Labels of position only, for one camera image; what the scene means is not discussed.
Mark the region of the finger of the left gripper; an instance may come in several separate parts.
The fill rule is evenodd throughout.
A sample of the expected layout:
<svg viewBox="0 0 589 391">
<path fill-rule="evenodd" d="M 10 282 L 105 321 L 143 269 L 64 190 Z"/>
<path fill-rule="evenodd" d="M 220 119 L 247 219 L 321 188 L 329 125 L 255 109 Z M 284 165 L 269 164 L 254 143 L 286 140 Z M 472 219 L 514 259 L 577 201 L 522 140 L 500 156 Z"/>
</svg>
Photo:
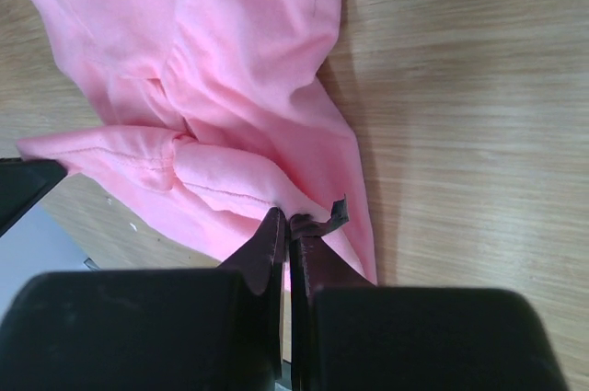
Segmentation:
<svg viewBox="0 0 589 391">
<path fill-rule="evenodd" d="M 1 236 L 67 176 L 55 160 L 1 159 Z"/>
</svg>

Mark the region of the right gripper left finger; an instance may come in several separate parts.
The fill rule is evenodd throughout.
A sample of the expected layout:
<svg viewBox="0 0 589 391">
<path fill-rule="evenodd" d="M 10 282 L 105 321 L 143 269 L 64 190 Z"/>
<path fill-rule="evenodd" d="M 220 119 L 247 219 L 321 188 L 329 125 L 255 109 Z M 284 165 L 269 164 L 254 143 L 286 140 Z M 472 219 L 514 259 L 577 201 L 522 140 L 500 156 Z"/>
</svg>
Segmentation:
<svg viewBox="0 0 589 391">
<path fill-rule="evenodd" d="M 5 390 L 272 390 L 282 213 L 214 269 L 48 272 L 1 324 Z"/>
</svg>

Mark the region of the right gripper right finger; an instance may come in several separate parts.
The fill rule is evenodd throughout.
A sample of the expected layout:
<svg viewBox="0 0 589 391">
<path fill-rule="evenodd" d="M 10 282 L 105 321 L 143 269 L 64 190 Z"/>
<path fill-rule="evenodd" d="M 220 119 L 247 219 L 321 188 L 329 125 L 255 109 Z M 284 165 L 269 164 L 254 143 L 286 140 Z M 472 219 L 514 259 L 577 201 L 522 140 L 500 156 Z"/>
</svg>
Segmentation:
<svg viewBox="0 0 589 391">
<path fill-rule="evenodd" d="M 296 390 L 563 390 L 544 326 L 519 293 L 370 283 L 325 243 L 347 223 L 290 220 Z"/>
</svg>

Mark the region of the pink t shirt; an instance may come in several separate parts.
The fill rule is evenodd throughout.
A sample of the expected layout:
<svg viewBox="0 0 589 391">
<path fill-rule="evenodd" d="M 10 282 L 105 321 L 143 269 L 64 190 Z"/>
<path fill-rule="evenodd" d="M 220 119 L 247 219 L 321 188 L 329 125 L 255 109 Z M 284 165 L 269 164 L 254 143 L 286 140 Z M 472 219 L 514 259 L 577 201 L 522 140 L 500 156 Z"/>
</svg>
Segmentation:
<svg viewBox="0 0 589 391">
<path fill-rule="evenodd" d="M 328 244 L 367 280 L 375 240 L 356 137 L 318 81 L 341 0 L 31 0 L 97 128 L 21 139 L 161 234 L 227 259 L 273 206 L 350 222 Z"/>
</svg>

